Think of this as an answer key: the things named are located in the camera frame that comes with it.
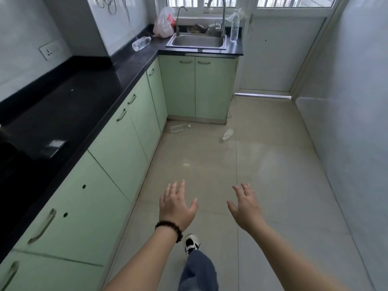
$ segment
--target bracelet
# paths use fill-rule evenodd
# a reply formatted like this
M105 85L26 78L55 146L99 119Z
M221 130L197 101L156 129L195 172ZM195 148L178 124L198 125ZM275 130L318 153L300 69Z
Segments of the bracelet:
M174 231L177 232L178 234L178 239L177 239L177 243L180 242L183 238L183 235L182 235L182 231L179 229L179 227L173 223L172 221L168 221L168 220L161 220L159 221L156 226L155 226L155 230L157 227L160 227L160 226L168 226L170 228L172 228Z

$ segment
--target finger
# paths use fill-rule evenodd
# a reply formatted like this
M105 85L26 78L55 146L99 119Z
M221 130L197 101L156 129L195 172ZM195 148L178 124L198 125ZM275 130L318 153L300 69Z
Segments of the finger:
M174 184L172 184L170 188L170 193L168 194L169 196L177 195L177 184L178 184L177 181L175 181Z
M193 215L196 215L198 209L198 198L194 199L189 207L189 212Z
M244 197L244 190L241 187L233 186L233 189L236 191L236 195L239 200Z
M234 203L232 201L227 201L226 203L228 204L229 211L232 214L233 218L236 219L237 207L234 205Z
M166 198L168 197L168 194L170 193L170 188L171 188L171 184L168 183L168 186L167 186L166 190L164 191L164 197L163 197L164 201L166 200Z
M185 180L182 180L178 187L178 196L185 199Z
M244 189L245 196L249 196L249 195L254 195L255 194L255 192L252 191L252 189L249 186L249 184L241 184L241 186Z
M159 198L159 207L162 208L164 206L164 194L162 194Z

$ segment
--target kitchen faucet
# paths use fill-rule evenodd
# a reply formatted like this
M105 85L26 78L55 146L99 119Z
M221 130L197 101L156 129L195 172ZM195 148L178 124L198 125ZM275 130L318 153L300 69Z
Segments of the kitchen faucet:
M212 2L213 0L209 0L208 1L208 8L210 8L210 4L211 4L211 2ZM226 10L226 2L225 2L225 0L222 0L222 2L223 2L223 7L224 7L224 10L223 10L223 12L222 12L222 24L221 24L221 37L225 37L225 10Z
M181 8L184 8L186 11L187 11L187 8L185 6L181 6L179 7L178 9L178 15L177 15L177 21L175 22L175 26L177 28L177 36L180 36L180 33L179 33L179 28L178 28L178 18L179 18L179 11Z

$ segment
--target leg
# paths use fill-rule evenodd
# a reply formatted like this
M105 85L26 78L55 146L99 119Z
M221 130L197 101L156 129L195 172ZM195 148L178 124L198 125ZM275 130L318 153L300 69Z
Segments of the leg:
M178 291L218 291L216 270L211 260L198 250L198 238L187 235L184 242L189 256L180 277Z

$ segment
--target black and white sneaker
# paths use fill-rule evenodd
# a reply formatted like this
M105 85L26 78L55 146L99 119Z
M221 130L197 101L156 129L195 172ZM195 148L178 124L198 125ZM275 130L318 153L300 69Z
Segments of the black and white sneaker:
M199 246L201 245L198 237L196 235L193 235L193 234L186 235L184 241L185 241L185 243L184 243L185 252L186 252L187 256L189 256L191 251L198 250Z

